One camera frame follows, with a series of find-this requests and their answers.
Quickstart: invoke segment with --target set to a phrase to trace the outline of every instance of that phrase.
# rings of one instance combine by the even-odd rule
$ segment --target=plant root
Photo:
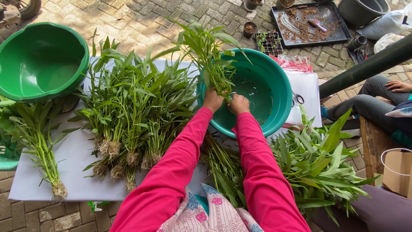
[[[100,147],[103,145],[103,137],[100,135],[96,135],[96,137],[94,137],[94,147],[97,150],[100,150]]]
[[[146,154],[143,157],[143,161],[142,161],[142,170],[150,170],[152,167],[150,167],[150,157],[148,157],[148,155]]]
[[[108,145],[108,153],[109,153],[109,159],[113,160],[120,154],[120,147],[122,144],[120,142],[109,142]]]
[[[150,165],[151,168],[153,168],[158,162],[159,160],[162,158],[162,154],[160,154],[160,152],[154,152],[150,155]]]
[[[136,182],[135,179],[133,178],[132,180],[127,180],[126,181],[126,186],[125,189],[129,192],[133,191],[136,188]]]
[[[123,165],[117,164],[116,166],[114,166],[114,168],[112,168],[112,170],[110,170],[110,176],[117,179],[123,175],[123,172]]]
[[[95,175],[103,175],[104,171],[106,170],[106,165],[103,162],[98,162],[93,165],[93,174]]]
[[[102,155],[106,155],[109,152],[109,141],[103,140],[99,147],[99,151]]]
[[[135,167],[139,164],[139,153],[133,151],[127,153],[127,165]]]
[[[64,200],[67,196],[67,189],[61,181],[58,181],[57,184],[51,188],[51,192],[55,198],[61,197]]]

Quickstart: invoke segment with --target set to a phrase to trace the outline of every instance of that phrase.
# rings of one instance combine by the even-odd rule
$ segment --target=black plastic tray
[[[267,33],[265,35],[265,40],[262,41],[263,49],[259,46],[259,38],[258,35],[262,33]],[[283,54],[283,48],[281,44],[281,40],[279,41],[279,34],[277,32],[256,32],[256,50],[266,55],[274,55],[278,56]]]
[[[301,19],[301,10],[307,7],[315,7],[316,13],[312,15],[306,16],[305,19]],[[352,39],[352,35],[349,32],[348,27],[345,24],[342,16],[339,14],[339,10],[333,2],[315,2],[315,3],[304,3],[304,4],[295,4],[289,9],[297,8],[297,21],[308,19],[316,19],[322,18],[324,21],[321,22],[321,26],[326,28],[328,31],[326,32],[326,40],[325,41],[317,41],[317,42],[308,42],[303,43],[299,36],[299,30],[297,28],[293,28],[292,24],[288,24],[289,16],[286,14],[284,10],[278,10],[276,6],[271,7],[271,14],[273,18],[273,24],[276,27],[276,30],[279,32],[279,37],[282,38],[282,45],[284,47],[296,47],[296,46],[305,46],[305,45],[319,45],[319,44],[327,44],[327,43],[337,43],[337,42],[344,42]],[[278,21],[281,20],[281,23],[288,28],[292,28],[295,32],[295,35],[292,33],[285,32],[285,29],[281,29],[279,27]],[[322,33],[320,29],[314,27],[307,23],[308,31],[310,34]]]

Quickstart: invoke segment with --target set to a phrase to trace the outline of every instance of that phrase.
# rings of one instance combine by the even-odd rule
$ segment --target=brick paving
[[[296,0],[308,3],[310,0]],[[391,9],[402,9],[411,0],[391,0]],[[199,21],[208,27],[225,26],[243,47],[255,49],[255,40],[242,36],[243,24],[253,21],[258,31],[273,31],[272,18],[268,14],[275,0],[266,0],[254,12],[247,12],[242,0],[43,0],[39,14],[30,20],[19,22],[0,30],[0,43],[25,25],[50,21],[67,25],[87,41],[91,51],[91,37],[97,28],[96,41],[109,36],[121,42],[119,50],[144,56],[148,48],[152,54],[173,46],[180,27],[168,19],[188,24]],[[328,80],[353,66],[348,59],[346,45],[340,43],[325,46],[284,49],[288,55],[310,57],[319,78]],[[412,68],[394,67],[385,73],[391,79],[410,83]],[[331,107],[356,95],[362,83],[335,94],[324,103]],[[346,147],[361,147],[361,139],[344,139]],[[357,174],[365,176],[362,157],[350,159]],[[8,195],[14,172],[0,172],[0,232],[105,232],[110,228],[121,202],[112,202],[100,212],[91,212],[86,202],[9,201]],[[312,231],[319,231],[313,223]]]

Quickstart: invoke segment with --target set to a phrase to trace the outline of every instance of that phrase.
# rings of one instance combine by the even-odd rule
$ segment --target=motorcycle
[[[42,0],[0,0],[0,29],[35,16],[41,7]]]

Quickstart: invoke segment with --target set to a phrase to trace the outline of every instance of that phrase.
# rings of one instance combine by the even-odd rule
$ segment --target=wooden bench
[[[359,116],[360,134],[362,136],[363,155],[366,167],[366,177],[372,178],[375,173],[383,174],[384,165],[381,162],[382,152],[403,147],[391,139],[391,135],[366,118]]]

